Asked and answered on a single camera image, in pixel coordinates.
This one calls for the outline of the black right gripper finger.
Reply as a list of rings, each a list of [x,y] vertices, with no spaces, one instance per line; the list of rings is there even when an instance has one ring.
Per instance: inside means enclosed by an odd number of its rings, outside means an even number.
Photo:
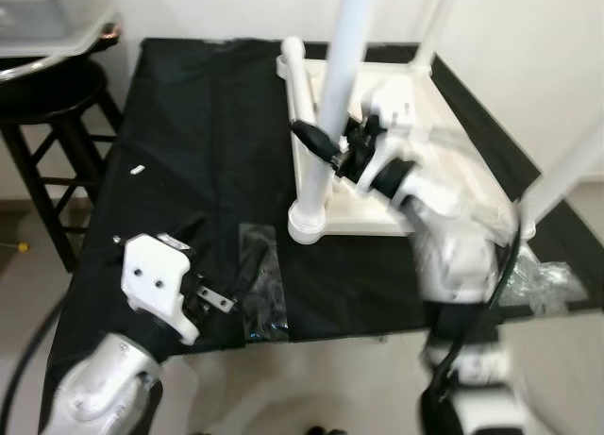
[[[342,164],[342,150],[323,129],[310,122],[294,120],[290,124],[291,133],[310,150],[320,162],[326,163],[332,171],[338,173]]]

